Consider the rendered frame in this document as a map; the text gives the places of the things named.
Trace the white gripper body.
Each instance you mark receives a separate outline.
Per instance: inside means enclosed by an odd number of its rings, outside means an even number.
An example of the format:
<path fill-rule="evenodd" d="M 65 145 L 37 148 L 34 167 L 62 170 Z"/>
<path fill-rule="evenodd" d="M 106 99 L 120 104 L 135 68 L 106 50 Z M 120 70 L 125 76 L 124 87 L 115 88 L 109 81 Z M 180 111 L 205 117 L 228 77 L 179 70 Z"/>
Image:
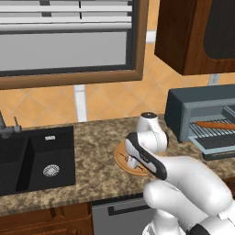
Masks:
<path fill-rule="evenodd" d="M 129 156 L 128 161 L 127 161 L 127 165 L 131 169 L 137 169 L 139 166 L 139 161 L 136 160 L 134 157 Z"/>

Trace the kebab skewer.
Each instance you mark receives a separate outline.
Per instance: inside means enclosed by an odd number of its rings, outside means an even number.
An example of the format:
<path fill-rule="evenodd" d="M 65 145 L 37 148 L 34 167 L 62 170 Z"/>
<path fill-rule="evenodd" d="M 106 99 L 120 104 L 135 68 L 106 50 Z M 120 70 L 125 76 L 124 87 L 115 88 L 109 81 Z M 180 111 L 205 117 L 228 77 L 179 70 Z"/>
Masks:
<path fill-rule="evenodd" d="M 129 161 L 129 156 L 128 155 L 125 155 L 125 154 L 122 154 L 120 153 L 124 158 L 125 158 L 125 162 L 128 162 Z M 147 173 L 147 170 L 138 162 L 138 166 L 135 168 L 140 168 L 143 172 Z"/>

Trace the grey toaster oven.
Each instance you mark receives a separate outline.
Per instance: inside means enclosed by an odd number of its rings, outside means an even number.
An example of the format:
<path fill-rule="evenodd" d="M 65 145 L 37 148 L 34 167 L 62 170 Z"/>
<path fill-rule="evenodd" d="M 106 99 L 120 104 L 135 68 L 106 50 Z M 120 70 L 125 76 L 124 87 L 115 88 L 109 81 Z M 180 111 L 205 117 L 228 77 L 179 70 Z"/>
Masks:
<path fill-rule="evenodd" d="M 196 124 L 235 124 L 235 84 L 170 89 L 164 120 L 179 142 L 191 141 L 194 136 L 235 134 L 235 129 L 209 129 Z"/>

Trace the toaster oven door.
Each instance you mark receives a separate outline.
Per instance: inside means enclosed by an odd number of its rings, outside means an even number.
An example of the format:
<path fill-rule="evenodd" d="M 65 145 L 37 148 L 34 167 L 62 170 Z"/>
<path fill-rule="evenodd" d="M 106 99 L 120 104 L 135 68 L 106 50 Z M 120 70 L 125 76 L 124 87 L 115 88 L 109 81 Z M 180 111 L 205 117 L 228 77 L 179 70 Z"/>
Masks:
<path fill-rule="evenodd" d="M 235 158 L 235 134 L 189 139 L 202 151 L 206 161 Z"/>

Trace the orange baguette bread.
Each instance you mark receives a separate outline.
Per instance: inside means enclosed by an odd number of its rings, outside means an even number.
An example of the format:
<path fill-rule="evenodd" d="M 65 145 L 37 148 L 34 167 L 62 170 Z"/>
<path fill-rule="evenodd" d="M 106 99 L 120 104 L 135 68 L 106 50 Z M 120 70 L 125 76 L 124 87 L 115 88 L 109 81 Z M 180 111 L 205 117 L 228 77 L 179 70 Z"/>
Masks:
<path fill-rule="evenodd" d="M 209 129 L 235 129 L 235 124 L 197 121 L 196 124 L 202 128 Z"/>

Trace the round wooden board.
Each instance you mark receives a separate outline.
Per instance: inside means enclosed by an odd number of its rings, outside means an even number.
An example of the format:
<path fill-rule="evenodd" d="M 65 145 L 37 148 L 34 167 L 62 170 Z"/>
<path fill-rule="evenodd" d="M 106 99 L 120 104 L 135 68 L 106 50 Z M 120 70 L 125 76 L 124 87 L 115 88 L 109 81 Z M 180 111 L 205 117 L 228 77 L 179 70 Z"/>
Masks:
<path fill-rule="evenodd" d="M 120 153 L 128 155 L 126 153 L 126 149 L 125 149 L 125 141 L 121 141 L 114 150 L 114 160 L 115 160 L 116 164 L 123 171 L 125 171 L 127 173 L 134 174 L 137 176 L 147 176 L 148 175 L 148 171 L 147 171 L 147 173 L 145 173 L 140 168 L 137 168 L 137 169 L 129 168 L 127 165 L 127 162 L 125 162 L 125 158 Z"/>

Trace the grey dishwasher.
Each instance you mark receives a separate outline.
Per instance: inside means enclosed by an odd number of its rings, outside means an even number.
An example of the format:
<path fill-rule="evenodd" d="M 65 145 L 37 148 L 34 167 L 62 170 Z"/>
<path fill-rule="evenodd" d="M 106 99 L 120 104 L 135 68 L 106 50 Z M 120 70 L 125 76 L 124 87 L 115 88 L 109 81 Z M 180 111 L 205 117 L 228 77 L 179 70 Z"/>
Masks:
<path fill-rule="evenodd" d="M 144 228 L 153 219 L 153 208 L 115 216 L 109 216 L 107 208 L 119 210 L 143 205 L 147 204 L 142 193 L 93 201 L 94 235 L 142 235 Z"/>

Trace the black sink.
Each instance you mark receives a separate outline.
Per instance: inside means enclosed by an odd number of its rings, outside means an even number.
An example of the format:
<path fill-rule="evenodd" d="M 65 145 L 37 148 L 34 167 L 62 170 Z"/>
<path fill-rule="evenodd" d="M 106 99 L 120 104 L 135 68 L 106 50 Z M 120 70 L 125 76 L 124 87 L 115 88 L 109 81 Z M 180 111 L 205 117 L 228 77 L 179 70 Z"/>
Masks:
<path fill-rule="evenodd" d="M 74 184 L 73 126 L 0 137 L 0 196 Z"/>

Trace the brown wooden base cupboard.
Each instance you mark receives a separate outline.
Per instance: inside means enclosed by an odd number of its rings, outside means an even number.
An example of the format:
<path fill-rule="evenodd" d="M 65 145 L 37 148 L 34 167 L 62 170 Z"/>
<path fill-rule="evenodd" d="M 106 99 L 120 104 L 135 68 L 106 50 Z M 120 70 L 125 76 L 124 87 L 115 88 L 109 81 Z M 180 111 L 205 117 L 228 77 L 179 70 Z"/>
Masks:
<path fill-rule="evenodd" d="M 0 235 L 94 235 L 91 204 L 0 217 Z"/>
<path fill-rule="evenodd" d="M 232 192 L 233 198 L 235 199 L 235 177 L 225 179 L 224 182 Z"/>

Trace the wooden framed window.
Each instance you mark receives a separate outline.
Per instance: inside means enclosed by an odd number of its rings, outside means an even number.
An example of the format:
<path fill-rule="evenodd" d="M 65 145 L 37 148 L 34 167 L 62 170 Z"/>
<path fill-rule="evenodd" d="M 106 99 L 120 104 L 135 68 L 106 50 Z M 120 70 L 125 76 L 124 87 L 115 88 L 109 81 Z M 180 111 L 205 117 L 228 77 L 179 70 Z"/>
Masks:
<path fill-rule="evenodd" d="M 129 29 L 0 31 L 0 90 L 141 79 L 149 0 L 129 1 Z"/>

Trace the dark grey tap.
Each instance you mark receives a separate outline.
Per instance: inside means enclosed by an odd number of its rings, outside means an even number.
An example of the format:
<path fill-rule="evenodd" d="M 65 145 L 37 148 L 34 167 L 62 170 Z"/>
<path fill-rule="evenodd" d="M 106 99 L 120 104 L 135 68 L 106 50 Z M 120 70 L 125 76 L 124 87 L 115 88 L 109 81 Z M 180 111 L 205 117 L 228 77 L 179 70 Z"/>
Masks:
<path fill-rule="evenodd" d="M 0 111 L 0 136 L 3 139 L 9 138 L 13 133 L 20 133 L 22 131 L 22 127 L 17 123 L 16 117 L 14 117 L 14 120 L 16 123 L 15 126 L 7 126 L 4 121 L 2 112 Z"/>

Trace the white window blinds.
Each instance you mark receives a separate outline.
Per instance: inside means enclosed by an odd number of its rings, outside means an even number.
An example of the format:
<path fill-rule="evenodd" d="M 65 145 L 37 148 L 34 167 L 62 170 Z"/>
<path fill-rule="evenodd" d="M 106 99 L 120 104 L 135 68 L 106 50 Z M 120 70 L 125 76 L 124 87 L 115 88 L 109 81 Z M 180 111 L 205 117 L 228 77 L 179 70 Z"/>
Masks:
<path fill-rule="evenodd" d="M 0 0 L 1 32 L 129 29 L 129 0 Z"/>

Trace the white wall socket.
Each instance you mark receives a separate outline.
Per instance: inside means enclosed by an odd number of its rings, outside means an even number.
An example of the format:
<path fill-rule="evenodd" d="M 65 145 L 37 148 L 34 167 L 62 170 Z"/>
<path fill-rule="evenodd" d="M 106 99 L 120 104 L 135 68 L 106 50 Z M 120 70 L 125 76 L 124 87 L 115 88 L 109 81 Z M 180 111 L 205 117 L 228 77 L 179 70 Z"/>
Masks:
<path fill-rule="evenodd" d="M 219 73 L 214 73 L 209 76 L 208 85 L 218 85 L 220 79 Z"/>

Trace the brown wooden wall cabinet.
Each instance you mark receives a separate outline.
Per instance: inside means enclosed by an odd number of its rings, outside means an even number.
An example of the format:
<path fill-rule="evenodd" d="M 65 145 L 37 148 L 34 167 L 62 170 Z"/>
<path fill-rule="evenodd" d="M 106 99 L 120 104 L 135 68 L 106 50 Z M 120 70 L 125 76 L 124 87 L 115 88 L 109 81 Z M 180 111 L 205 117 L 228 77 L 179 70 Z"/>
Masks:
<path fill-rule="evenodd" d="M 235 73 L 235 0 L 160 0 L 155 55 L 181 75 Z"/>

